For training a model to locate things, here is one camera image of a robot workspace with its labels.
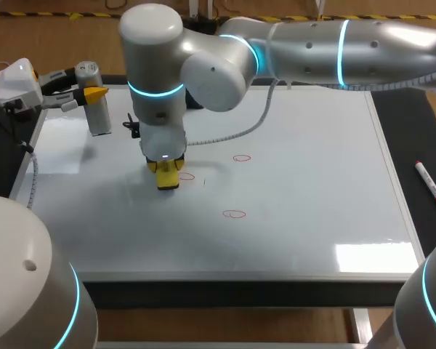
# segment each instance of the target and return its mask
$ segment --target red circle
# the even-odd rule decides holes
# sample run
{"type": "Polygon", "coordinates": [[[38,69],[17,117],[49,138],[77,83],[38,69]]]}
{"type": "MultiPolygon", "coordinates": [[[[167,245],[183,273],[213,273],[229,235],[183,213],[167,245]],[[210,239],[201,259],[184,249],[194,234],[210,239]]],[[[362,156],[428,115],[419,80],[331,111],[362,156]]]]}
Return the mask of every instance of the red circle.
{"type": "Polygon", "coordinates": [[[237,209],[227,209],[226,211],[223,211],[223,216],[226,218],[244,218],[247,214],[244,211],[239,211],[237,209]]]}
{"type": "Polygon", "coordinates": [[[250,159],[252,159],[250,156],[243,155],[243,154],[233,156],[233,160],[237,162],[245,162],[245,161],[249,161],[250,159]]]}
{"type": "Polygon", "coordinates": [[[193,174],[189,173],[189,172],[180,172],[179,173],[179,179],[180,180],[194,180],[195,176],[193,174]]]}

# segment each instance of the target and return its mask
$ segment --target yellow hazard tape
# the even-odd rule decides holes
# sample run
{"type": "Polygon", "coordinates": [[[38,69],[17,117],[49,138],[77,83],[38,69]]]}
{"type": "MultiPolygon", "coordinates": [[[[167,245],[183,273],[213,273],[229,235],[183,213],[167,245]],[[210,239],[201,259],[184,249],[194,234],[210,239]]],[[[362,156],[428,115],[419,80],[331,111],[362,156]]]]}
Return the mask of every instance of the yellow hazard tape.
{"type": "MultiPolygon", "coordinates": [[[[121,15],[112,15],[109,13],[100,12],[5,12],[0,11],[2,17],[68,17],[70,20],[75,20],[80,17],[103,17],[119,19],[121,15]]],[[[216,17],[213,20],[223,24],[231,17],[216,17]]],[[[320,16],[319,18],[310,16],[252,16],[256,20],[263,22],[295,22],[300,20],[436,20],[436,15],[342,15],[342,16],[320,16]]],[[[183,20],[195,20],[189,17],[183,17],[183,20]]]]}

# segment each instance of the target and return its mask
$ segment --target black cable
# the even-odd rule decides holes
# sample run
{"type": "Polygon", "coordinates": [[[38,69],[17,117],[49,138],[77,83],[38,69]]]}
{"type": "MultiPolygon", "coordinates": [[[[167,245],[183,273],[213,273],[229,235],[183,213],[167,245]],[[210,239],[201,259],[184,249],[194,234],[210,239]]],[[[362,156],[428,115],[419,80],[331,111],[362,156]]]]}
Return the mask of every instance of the black cable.
{"type": "Polygon", "coordinates": [[[108,0],[105,0],[105,8],[106,8],[106,9],[122,9],[122,8],[125,7],[127,4],[128,4],[128,0],[124,0],[123,4],[121,4],[120,6],[110,7],[110,6],[108,6],[108,0]]]}
{"type": "Polygon", "coordinates": [[[217,19],[219,17],[219,8],[215,4],[215,1],[213,1],[213,8],[217,11],[217,15],[215,17],[213,17],[213,15],[212,15],[213,19],[215,20],[215,19],[217,19]]]}
{"type": "MultiPolygon", "coordinates": [[[[5,115],[9,115],[9,112],[7,111],[7,108],[4,106],[0,107],[0,116],[2,112],[5,112],[5,115]]],[[[10,117],[9,118],[9,122],[10,122],[10,127],[11,130],[6,128],[5,125],[1,122],[0,119],[0,128],[3,129],[12,139],[13,139],[13,143],[20,146],[24,151],[28,152],[28,153],[33,153],[34,152],[34,148],[32,146],[30,146],[29,144],[27,144],[26,142],[23,142],[22,140],[20,140],[17,135],[16,135],[16,128],[15,128],[15,123],[13,121],[13,118],[10,117]]]]}
{"type": "Polygon", "coordinates": [[[225,10],[228,11],[228,12],[234,12],[234,13],[237,13],[237,14],[240,14],[240,13],[241,13],[241,11],[238,11],[238,10],[236,10],[236,9],[230,9],[229,7],[226,7],[226,5],[223,4],[223,0],[219,0],[219,4],[220,4],[221,6],[223,6],[223,9],[225,9],[225,10]]]}

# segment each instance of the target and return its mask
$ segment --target table leg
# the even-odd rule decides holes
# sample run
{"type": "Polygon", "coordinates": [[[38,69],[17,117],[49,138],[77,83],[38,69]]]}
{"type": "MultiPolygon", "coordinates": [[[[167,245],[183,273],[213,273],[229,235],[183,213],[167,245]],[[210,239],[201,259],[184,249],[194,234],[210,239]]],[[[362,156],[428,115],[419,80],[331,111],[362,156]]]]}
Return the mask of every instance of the table leg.
{"type": "Polygon", "coordinates": [[[356,343],[368,343],[373,337],[368,309],[351,309],[350,319],[352,321],[354,341],[356,343]]]}
{"type": "Polygon", "coordinates": [[[209,20],[213,19],[213,0],[208,0],[207,2],[207,14],[209,16],[209,20]]]}
{"type": "Polygon", "coordinates": [[[326,0],[316,0],[318,8],[318,18],[323,16],[323,11],[325,10],[326,0]]]}
{"type": "Polygon", "coordinates": [[[198,0],[189,0],[189,17],[197,18],[198,16],[198,0]]]}
{"type": "Polygon", "coordinates": [[[379,330],[368,342],[366,349],[397,349],[400,348],[394,333],[394,312],[388,316],[379,330]]]}

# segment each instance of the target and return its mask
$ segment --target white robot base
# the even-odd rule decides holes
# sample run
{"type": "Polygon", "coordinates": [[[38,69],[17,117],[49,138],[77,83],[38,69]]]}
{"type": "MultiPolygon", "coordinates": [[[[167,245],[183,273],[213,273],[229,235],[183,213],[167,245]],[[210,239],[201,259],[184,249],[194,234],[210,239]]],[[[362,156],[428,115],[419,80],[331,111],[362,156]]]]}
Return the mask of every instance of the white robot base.
{"type": "Polygon", "coordinates": [[[0,198],[0,348],[96,343],[95,307],[72,265],[31,210],[0,198]]]}

